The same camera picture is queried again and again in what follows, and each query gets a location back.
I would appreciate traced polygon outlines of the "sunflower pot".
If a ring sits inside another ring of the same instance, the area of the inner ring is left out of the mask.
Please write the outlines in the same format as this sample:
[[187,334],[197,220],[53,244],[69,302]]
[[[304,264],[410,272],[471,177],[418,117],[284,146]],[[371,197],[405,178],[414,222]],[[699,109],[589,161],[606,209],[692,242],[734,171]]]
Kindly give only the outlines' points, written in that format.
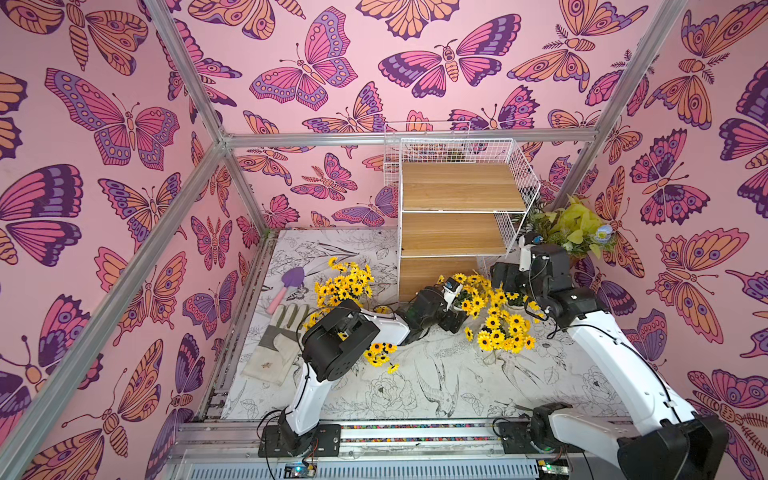
[[325,281],[315,283],[318,308],[329,310],[344,300],[352,300],[362,307],[364,301],[373,298],[375,277],[369,265],[341,262],[337,257],[331,257],[327,264],[332,275]]
[[374,368],[386,368],[388,374],[398,372],[400,365],[393,363],[391,355],[396,353],[398,346],[392,343],[373,343],[364,351],[363,358]]
[[523,291],[507,292],[504,295],[504,300],[505,305],[509,307],[520,307],[534,313],[542,311],[536,300]]
[[466,275],[456,273],[450,277],[440,276],[437,286],[441,289],[448,278],[455,278],[463,285],[463,290],[458,297],[458,305],[471,318],[477,318],[480,313],[490,306],[493,299],[494,290],[491,280],[479,274]]
[[311,312],[309,312],[305,318],[302,320],[302,328],[304,331],[308,331],[310,328],[312,328],[319,320],[321,320],[329,310],[327,308],[318,308],[314,309]]
[[531,334],[538,317],[530,319],[518,311],[492,308],[484,320],[476,326],[464,328],[465,339],[484,352],[509,352],[519,354],[533,350],[536,339]]

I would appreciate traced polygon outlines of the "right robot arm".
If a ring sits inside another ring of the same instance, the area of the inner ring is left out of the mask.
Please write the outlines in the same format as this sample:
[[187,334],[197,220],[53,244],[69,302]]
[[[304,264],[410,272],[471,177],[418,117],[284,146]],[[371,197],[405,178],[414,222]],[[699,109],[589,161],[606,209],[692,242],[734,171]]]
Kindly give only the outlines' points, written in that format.
[[539,451],[574,446],[621,470],[627,479],[713,479],[729,434],[714,416],[695,411],[656,372],[619,328],[607,303],[577,287],[568,253],[554,244],[524,244],[516,263],[497,262],[491,282],[524,291],[599,368],[631,422],[620,425],[553,402],[533,409],[527,436]]

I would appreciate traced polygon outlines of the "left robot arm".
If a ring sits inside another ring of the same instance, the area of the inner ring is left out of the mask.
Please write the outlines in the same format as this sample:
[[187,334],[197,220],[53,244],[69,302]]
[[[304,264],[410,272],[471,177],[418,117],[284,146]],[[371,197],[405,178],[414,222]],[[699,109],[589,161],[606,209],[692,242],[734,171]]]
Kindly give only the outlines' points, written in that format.
[[463,286],[454,279],[427,286],[392,313],[365,310],[353,300],[332,308],[299,342],[302,370],[292,402],[278,412],[277,423],[261,427],[258,456],[298,457],[338,454],[331,440],[338,425],[322,427],[320,414],[332,389],[362,358],[382,364],[398,347],[423,338],[434,325],[455,333],[467,314],[456,300]]

